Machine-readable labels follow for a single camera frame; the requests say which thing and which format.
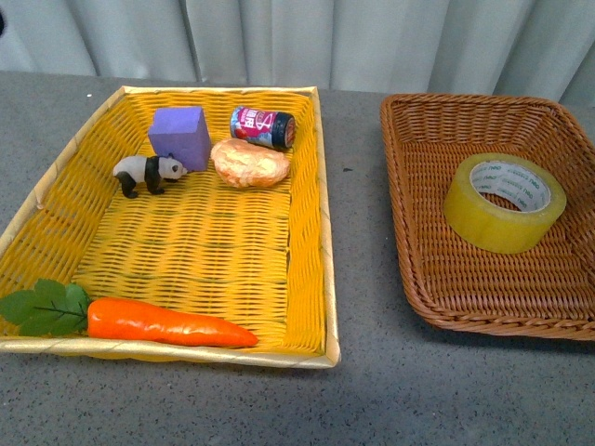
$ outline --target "red can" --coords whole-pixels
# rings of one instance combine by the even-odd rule
[[[296,120],[284,111],[263,111],[245,106],[231,114],[231,135],[272,149],[289,149],[296,138]]]

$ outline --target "gray table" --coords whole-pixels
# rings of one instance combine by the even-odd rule
[[[0,230],[120,85],[0,72]],[[342,362],[326,371],[0,356],[0,444],[595,442],[595,343],[439,331],[407,304],[378,107],[322,91]],[[595,111],[570,109],[595,139]]]

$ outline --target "panda figurine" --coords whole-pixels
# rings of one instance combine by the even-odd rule
[[[126,198],[137,198],[139,193],[133,190],[138,183],[147,183],[147,189],[153,195],[159,195],[165,191],[159,187],[161,178],[165,181],[176,182],[188,170],[180,161],[169,157],[141,155],[128,156],[116,164],[113,168],[113,176],[120,180],[122,193]]]

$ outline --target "plastic food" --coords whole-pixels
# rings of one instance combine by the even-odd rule
[[[221,179],[235,188],[273,186],[289,173],[285,155],[242,139],[221,140],[213,147],[211,158]]]
[[[87,330],[91,337],[188,347],[252,347],[258,342],[245,328],[220,318],[118,297],[103,297],[89,306]]]
[[[289,149],[296,138],[296,119],[283,111],[239,106],[231,114],[231,135],[272,149]]]

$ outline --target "white curtain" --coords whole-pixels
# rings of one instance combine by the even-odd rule
[[[595,106],[595,0],[0,0],[0,70]]]

